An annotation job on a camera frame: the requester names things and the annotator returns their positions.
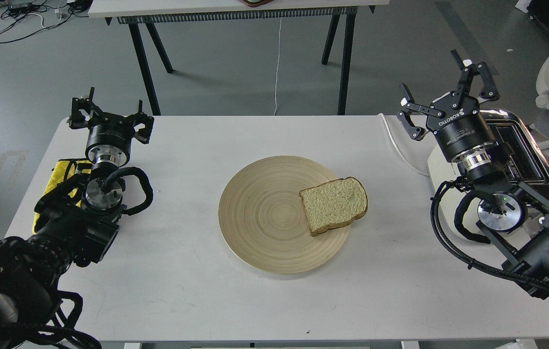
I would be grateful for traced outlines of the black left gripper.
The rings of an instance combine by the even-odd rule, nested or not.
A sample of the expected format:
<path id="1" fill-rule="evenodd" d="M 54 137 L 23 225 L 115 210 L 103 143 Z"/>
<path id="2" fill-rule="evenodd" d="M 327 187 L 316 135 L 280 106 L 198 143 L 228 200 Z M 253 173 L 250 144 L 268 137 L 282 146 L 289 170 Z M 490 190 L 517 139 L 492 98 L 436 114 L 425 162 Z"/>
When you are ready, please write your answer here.
<path id="1" fill-rule="evenodd" d="M 144 113 L 142 100 L 138 102 L 136 113 L 107 115 L 93 102 L 94 93 L 95 87 L 91 87 L 88 95 L 71 100 L 68 127 L 89 130 L 85 156 L 90 162 L 127 163 L 132 139 L 149 144 L 155 119 Z"/>

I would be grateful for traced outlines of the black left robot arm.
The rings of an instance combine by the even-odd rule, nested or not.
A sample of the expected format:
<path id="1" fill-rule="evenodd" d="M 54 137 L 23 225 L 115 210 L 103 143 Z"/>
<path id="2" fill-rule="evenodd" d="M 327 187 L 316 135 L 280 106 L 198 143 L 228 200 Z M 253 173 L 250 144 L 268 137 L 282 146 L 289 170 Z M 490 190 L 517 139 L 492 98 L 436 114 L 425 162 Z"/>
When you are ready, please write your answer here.
<path id="1" fill-rule="evenodd" d="M 104 112 L 89 95 L 73 98 L 67 124 L 88 130 L 83 164 L 75 159 L 63 180 L 36 203 L 33 234 L 0 240 L 0 349 L 24 342 L 66 349 L 99 349 L 77 331 L 83 300 L 61 291 L 59 279 L 71 265 L 100 262 L 110 249 L 122 216 L 153 202 L 145 172 L 129 167 L 133 140 L 147 144 L 154 119 L 139 104 L 128 116 Z"/>

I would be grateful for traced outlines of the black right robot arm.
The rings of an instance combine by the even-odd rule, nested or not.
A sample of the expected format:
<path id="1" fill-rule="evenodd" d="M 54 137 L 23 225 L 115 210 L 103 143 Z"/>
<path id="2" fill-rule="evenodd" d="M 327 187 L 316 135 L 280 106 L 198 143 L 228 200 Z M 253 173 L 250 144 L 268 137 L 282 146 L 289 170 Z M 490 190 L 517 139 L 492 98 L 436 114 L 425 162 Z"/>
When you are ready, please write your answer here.
<path id="1" fill-rule="evenodd" d="M 439 183 L 430 219 L 439 243 L 469 269 L 516 283 L 528 295 L 549 297 L 549 165 L 524 123 L 502 109 L 482 109 L 500 94 L 485 62 L 464 60 L 453 91 L 428 105 L 417 103 L 406 84 L 397 119 L 414 141 L 431 134 L 456 177 Z M 445 233 L 439 206 L 450 190 L 462 197 L 444 217 L 460 237 L 503 254 L 501 267 L 476 260 Z"/>

